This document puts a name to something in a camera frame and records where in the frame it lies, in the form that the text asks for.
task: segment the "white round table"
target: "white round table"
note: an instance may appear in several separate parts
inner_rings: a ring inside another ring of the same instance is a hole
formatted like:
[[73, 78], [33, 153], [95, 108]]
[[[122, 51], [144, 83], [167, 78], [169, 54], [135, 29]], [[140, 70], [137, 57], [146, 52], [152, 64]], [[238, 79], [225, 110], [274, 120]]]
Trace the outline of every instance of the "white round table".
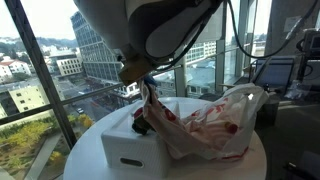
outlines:
[[[160, 98], [160, 101], [179, 102], [181, 117], [190, 115], [195, 110], [208, 103], [204, 100], [191, 98]], [[115, 123], [119, 116], [132, 111], [132, 108], [142, 105], [142, 101], [121, 108], [88, 129], [73, 147], [67, 159], [64, 180], [105, 180], [105, 179], [157, 179], [142, 174], [132, 174], [108, 167], [104, 153], [101, 134]], [[267, 159], [263, 145], [254, 132], [248, 152], [235, 162], [207, 161], [198, 157], [187, 157], [174, 161], [166, 179], [237, 179], [237, 180], [264, 180], [267, 172]]]

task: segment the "white box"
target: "white box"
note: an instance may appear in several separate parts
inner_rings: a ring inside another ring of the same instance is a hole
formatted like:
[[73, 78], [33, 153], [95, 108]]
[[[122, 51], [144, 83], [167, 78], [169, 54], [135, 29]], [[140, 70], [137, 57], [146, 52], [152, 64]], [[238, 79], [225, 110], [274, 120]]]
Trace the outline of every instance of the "white box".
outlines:
[[[163, 104], [176, 112], [176, 102]], [[133, 112], [128, 112], [124, 118], [101, 135], [108, 165], [126, 172], [164, 178], [167, 176], [171, 161], [166, 144], [151, 130], [145, 136], [134, 132], [131, 128], [133, 118], [130, 114]]]

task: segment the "city view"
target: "city view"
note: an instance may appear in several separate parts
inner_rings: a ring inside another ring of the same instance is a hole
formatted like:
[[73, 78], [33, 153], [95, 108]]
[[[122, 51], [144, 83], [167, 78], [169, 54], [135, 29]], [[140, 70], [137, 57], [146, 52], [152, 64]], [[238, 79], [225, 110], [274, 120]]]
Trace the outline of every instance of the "city view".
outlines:
[[[50, 73], [61, 101], [121, 83], [117, 74], [123, 64], [117, 61], [103, 39], [77, 11], [73, 1], [59, 0], [55, 3], [66, 4], [66, 7], [52, 4], [50, 10], [44, 8], [40, 12], [34, 12], [32, 8], [48, 6], [53, 2], [21, 2], [31, 27], [34, 27], [45, 61], [43, 66]], [[55, 13], [63, 11], [61, 8], [66, 8], [68, 13]], [[0, 30], [0, 179], [54, 179], [63, 173], [70, 150], [3, 1], [0, 2], [0, 10], [1, 16], [3, 14], [0, 23], [8, 27]], [[208, 32], [214, 34], [212, 37], [218, 36], [218, 32], [211, 32], [210, 28]], [[215, 92], [214, 55], [217, 54], [218, 39], [212, 37], [203, 35], [184, 57], [189, 97], [199, 98]], [[231, 49], [225, 53], [225, 82], [236, 78], [237, 45], [232, 37], [230, 34], [225, 42], [225, 49]], [[255, 34], [252, 53], [263, 55], [265, 41], [265, 34]], [[154, 78], [158, 83], [159, 97], [176, 96], [173, 70], [155, 75]], [[73, 132], [80, 138], [109, 113], [140, 99], [139, 89], [134, 83], [72, 102], [64, 105], [64, 109]], [[32, 110], [39, 110], [39, 113], [28, 115]]]

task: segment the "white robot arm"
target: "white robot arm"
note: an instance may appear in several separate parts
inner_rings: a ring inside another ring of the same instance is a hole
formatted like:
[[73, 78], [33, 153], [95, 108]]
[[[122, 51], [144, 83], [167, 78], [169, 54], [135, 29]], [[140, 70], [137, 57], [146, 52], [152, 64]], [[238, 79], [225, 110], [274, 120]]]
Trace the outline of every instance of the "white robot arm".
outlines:
[[74, 0], [106, 45], [125, 60], [119, 73], [125, 85], [164, 63], [175, 63], [169, 59], [197, 37], [222, 1]]

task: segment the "sky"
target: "sky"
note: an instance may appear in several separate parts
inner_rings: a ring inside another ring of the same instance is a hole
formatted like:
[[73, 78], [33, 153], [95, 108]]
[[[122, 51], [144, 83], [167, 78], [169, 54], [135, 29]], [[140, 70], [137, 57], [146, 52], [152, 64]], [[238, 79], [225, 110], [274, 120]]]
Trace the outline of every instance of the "sky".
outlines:
[[[21, 0], [36, 37], [75, 39], [70, 17], [77, 11], [73, 0]], [[240, 0], [232, 0], [234, 7]], [[271, 0], [259, 0], [255, 34], [267, 32]], [[9, 11], [0, 0], [0, 37], [19, 37]]]

